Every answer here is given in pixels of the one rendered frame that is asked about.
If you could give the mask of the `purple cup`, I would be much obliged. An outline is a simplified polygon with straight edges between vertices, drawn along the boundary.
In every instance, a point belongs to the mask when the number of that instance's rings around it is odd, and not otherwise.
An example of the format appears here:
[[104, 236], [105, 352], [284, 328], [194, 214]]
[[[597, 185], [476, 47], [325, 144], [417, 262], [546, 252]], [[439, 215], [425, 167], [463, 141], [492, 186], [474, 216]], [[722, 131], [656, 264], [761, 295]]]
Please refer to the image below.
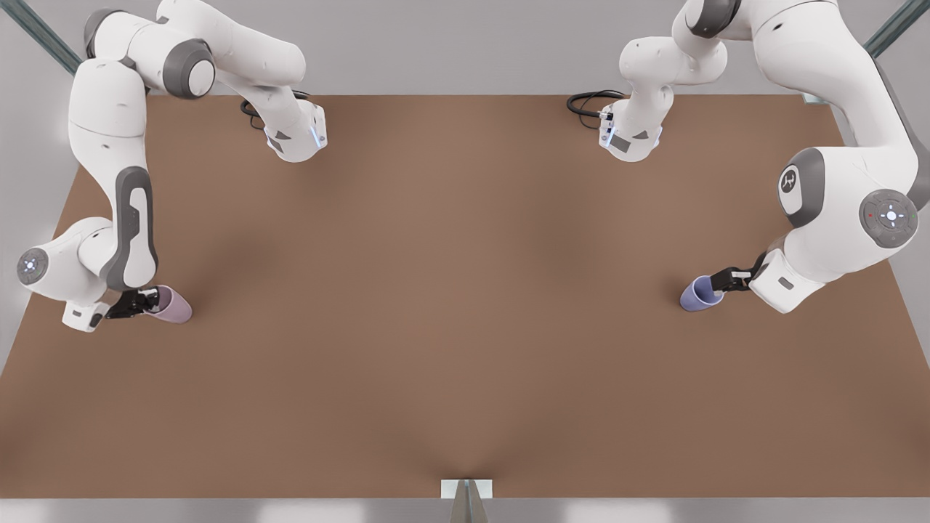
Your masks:
[[710, 275], [701, 275], [684, 289], [679, 304], [685, 311], [699, 312], [720, 304], [724, 294], [723, 291], [715, 291], [712, 288]]

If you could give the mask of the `pink cup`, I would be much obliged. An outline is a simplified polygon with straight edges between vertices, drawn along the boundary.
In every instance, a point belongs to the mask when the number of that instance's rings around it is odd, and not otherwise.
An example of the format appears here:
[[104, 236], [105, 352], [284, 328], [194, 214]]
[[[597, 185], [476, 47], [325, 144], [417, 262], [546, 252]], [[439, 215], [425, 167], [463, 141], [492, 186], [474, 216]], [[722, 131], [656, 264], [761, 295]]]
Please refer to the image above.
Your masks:
[[188, 301], [167, 285], [146, 289], [143, 295], [146, 298], [143, 312], [150, 317], [167, 323], [183, 324], [193, 316], [193, 308]]

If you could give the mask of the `silver frame post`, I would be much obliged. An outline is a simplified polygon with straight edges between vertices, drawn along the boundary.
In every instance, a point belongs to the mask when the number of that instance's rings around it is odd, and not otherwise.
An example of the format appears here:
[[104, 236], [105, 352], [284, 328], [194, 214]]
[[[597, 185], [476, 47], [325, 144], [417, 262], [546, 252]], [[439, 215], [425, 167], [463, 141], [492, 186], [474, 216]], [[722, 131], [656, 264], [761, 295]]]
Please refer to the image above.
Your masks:
[[27, 4], [26, 0], [0, 0], [0, 9], [3, 9], [21, 30], [47, 54], [53, 57], [71, 76], [76, 74], [82, 59], [66, 44], [59, 34], [47, 25], [40, 14]]
[[930, 0], [835, 0], [848, 30], [860, 46], [879, 57], [908, 30], [930, 24]]
[[484, 502], [493, 497], [491, 479], [442, 479], [440, 497], [453, 501], [450, 523], [489, 523]]

